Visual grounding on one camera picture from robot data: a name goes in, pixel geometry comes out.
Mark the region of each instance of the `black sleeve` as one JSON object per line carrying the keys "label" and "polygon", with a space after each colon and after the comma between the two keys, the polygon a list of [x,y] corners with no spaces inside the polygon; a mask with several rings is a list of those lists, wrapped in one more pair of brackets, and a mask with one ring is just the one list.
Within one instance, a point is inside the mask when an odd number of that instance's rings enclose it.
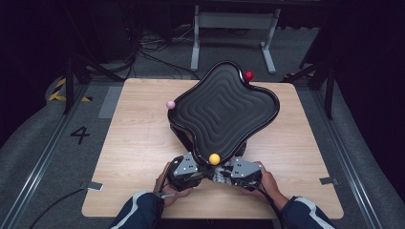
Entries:
{"label": "black sleeve", "polygon": [[306,198],[293,197],[282,210],[287,228],[330,229],[335,228],[325,213]]}
{"label": "black sleeve", "polygon": [[153,228],[162,212],[163,199],[153,193],[137,193],[124,204],[110,228]]}

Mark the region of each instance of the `black curtain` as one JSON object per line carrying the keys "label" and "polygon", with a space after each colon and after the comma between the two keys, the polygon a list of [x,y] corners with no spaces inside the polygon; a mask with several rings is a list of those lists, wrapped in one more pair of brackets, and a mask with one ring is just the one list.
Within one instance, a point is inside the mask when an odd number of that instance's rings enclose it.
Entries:
{"label": "black curtain", "polygon": [[42,7],[36,1],[0,3],[0,147],[46,105],[45,92],[62,73],[57,25]]}
{"label": "black curtain", "polygon": [[405,199],[405,5],[345,2],[350,7],[330,16],[306,62],[336,61],[336,81],[357,127]]}

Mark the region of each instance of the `printed number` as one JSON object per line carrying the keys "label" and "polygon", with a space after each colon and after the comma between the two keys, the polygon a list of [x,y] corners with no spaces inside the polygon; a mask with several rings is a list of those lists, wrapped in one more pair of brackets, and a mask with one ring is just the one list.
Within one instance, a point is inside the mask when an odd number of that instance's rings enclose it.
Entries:
{"label": "printed number", "polygon": [[71,136],[80,136],[80,140],[78,141],[78,144],[80,145],[81,142],[83,141],[83,137],[90,135],[90,134],[86,134],[86,131],[87,131],[87,127],[82,126],[77,131],[71,133]]}

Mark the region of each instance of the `wooden table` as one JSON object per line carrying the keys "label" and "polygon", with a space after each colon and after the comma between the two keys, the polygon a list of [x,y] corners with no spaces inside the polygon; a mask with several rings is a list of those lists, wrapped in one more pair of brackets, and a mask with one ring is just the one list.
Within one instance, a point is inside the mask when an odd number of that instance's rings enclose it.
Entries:
{"label": "wooden table", "polygon": [[[86,217],[115,217],[125,201],[138,191],[152,191],[167,161],[186,154],[167,120],[168,100],[198,81],[128,79],[122,89],[93,181],[101,192],[88,192],[82,213]],[[328,171],[297,92],[290,84],[258,83],[280,99],[276,119],[247,141],[244,159],[262,161],[288,198],[302,196],[315,202],[332,219],[343,210],[332,184],[319,178]],[[188,198],[165,209],[172,219],[269,219],[271,208],[233,186],[204,180]]]}

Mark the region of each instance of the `hand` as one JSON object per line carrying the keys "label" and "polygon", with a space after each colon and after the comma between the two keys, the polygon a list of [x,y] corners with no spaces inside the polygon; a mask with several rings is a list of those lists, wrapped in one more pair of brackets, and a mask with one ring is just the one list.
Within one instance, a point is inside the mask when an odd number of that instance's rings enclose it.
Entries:
{"label": "hand", "polygon": [[[262,165],[262,186],[260,189],[264,191],[265,193],[268,193],[268,195],[274,200],[274,204],[276,205],[277,209],[281,211],[283,207],[286,205],[288,202],[288,199],[280,192],[277,186],[277,182],[273,176],[273,174],[265,169],[265,166],[261,162],[255,162],[257,164]],[[255,190],[253,192],[248,191],[247,189],[242,188],[241,189],[242,193],[254,196],[263,202],[267,202],[268,200],[266,197],[260,193],[259,191]]]}
{"label": "hand", "polygon": [[[166,166],[164,167],[163,172],[159,175],[158,186],[157,186],[158,189],[161,187],[161,183],[163,181],[164,175],[166,174],[167,170],[169,169],[169,166],[170,166],[170,162],[167,162]],[[168,206],[172,205],[178,198],[187,197],[193,191],[194,191],[194,188],[189,188],[189,189],[185,189],[181,192],[178,192],[170,186],[169,181],[166,178],[166,180],[164,181],[164,184],[163,184],[162,192],[164,194],[175,194],[175,195],[170,198],[164,199],[164,207],[168,207]]]}

